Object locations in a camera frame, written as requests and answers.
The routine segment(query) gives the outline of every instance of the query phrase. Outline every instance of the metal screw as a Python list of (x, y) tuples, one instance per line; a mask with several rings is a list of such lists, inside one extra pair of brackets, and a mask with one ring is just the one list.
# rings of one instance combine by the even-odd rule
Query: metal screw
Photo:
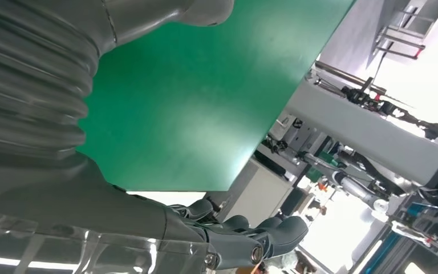
[(216, 256), (214, 254), (207, 254), (205, 255), (204, 262), (209, 268), (212, 268), (216, 265)]
[(263, 248), (262, 246), (258, 245), (255, 248), (253, 248), (253, 251), (251, 253), (251, 262), (253, 264), (259, 264), (262, 258), (263, 258)]

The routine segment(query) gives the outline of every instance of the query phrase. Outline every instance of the green board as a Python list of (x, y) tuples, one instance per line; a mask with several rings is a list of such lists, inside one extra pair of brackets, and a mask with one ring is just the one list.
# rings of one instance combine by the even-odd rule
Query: green board
[(114, 50), (79, 150), (127, 190), (227, 190), (352, 2), (237, 0), (222, 25), (171, 23)]

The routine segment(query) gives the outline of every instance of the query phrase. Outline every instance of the robotic arm in background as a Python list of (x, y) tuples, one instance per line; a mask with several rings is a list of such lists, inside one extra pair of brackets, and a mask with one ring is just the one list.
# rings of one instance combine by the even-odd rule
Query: robotic arm in background
[(438, 137), (438, 123), (429, 123), (411, 115), (407, 110), (396, 106), (395, 104), (380, 100), (380, 98), (372, 99), (366, 93), (360, 89), (343, 87), (342, 93), (345, 94), (346, 98), (365, 109), (372, 112), (377, 112), (383, 116), (393, 116), (399, 120), (405, 121), (410, 124), (415, 124), (425, 132), (425, 137), (429, 140), (434, 140)]

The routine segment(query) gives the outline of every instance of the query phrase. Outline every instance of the workbench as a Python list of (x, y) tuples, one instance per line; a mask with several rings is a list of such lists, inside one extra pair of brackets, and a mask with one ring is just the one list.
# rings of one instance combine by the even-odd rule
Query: workbench
[(224, 191), (354, 0), (236, 1), (105, 55), (79, 151), (127, 190)]

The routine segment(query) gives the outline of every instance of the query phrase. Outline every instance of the transparent plastic cover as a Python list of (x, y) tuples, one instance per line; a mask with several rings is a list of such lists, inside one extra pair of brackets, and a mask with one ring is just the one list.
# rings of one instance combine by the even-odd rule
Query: transparent plastic cover
[(0, 214), (0, 273), (204, 273), (207, 243), (100, 233)]

